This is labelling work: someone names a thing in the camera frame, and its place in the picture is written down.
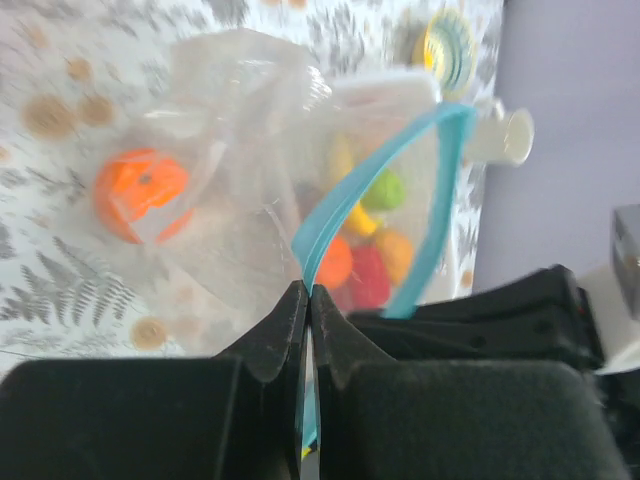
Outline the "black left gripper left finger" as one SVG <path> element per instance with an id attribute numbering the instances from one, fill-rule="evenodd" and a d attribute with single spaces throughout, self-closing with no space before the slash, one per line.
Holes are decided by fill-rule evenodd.
<path id="1" fill-rule="evenodd" d="M 213 357 L 47 359 L 1 384 L 5 479 L 296 479 L 308 294 Z"/>

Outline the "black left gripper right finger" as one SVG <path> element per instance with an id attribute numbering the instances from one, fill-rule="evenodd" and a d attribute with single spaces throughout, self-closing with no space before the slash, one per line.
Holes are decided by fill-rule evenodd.
<path id="1" fill-rule="evenodd" d="M 310 303 L 324 479 L 626 479 L 595 394 L 549 361 L 398 361 Z"/>

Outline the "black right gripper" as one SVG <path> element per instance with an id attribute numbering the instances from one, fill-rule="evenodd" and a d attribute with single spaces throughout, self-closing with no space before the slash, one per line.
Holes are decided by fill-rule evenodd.
<path id="1" fill-rule="evenodd" d="M 586 291 L 562 265 L 421 306 L 408 319 L 385 319 L 378 311 L 352 312 L 347 319 L 398 360 L 551 360 L 576 370 L 604 364 Z"/>

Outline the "green lime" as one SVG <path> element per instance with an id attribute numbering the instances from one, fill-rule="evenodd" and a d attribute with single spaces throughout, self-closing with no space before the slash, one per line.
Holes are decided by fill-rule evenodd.
<path id="1" fill-rule="evenodd" d="M 361 199 L 364 208 L 374 211 L 389 211 L 400 207 L 406 198 L 401 178 L 392 170 L 384 170 L 371 184 Z"/>

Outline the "clear zip top bag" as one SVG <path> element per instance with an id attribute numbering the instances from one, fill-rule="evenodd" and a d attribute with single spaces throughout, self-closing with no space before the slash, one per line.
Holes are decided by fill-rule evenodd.
<path id="1" fill-rule="evenodd" d="M 116 267 L 184 350 L 220 352 L 290 283 L 320 285 L 318 268 L 354 193 L 379 172 L 370 158 L 332 184 L 329 155 L 342 124 L 335 85 L 391 71 L 426 73 L 440 91 L 430 73 L 407 67 L 328 78 L 303 47 L 247 29 L 173 47 L 168 90 L 127 123 L 107 160 L 157 149 L 187 170 L 188 185 L 131 222 L 138 244 L 100 224 Z M 300 182 L 325 191 L 304 219 Z"/>

